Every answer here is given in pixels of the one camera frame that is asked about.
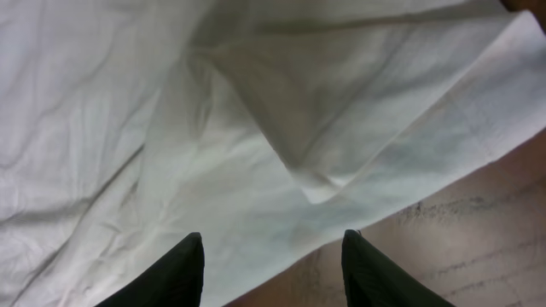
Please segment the white printed t-shirt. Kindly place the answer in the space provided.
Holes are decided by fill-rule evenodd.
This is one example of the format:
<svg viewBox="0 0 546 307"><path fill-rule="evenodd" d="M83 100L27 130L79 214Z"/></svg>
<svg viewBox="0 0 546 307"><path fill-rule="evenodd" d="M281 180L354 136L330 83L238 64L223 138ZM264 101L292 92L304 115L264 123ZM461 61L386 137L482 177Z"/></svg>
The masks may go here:
<svg viewBox="0 0 546 307"><path fill-rule="evenodd" d="M225 304L544 126L544 33L495 1L4 1L1 303L198 232Z"/></svg>

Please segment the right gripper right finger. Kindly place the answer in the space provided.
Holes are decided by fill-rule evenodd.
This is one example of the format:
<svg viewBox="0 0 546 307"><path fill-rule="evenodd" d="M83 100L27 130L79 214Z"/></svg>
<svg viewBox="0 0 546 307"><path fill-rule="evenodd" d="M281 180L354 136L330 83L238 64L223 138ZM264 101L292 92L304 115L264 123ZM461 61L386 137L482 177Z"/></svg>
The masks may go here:
<svg viewBox="0 0 546 307"><path fill-rule="evenodd" d="M341 266L348 307L453 307L356 230L344 233Z"/></svg>

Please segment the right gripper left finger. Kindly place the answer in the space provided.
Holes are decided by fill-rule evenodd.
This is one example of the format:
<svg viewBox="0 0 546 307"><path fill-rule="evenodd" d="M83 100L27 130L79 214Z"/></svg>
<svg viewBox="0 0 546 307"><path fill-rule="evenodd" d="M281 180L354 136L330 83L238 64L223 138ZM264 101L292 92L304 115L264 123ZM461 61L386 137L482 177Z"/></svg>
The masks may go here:
<svg viewBox="0 0 546 307"><path fill-rule="evenodd" d="M204 268L202 238L194 232L96 307L199 307Z"/></svg>

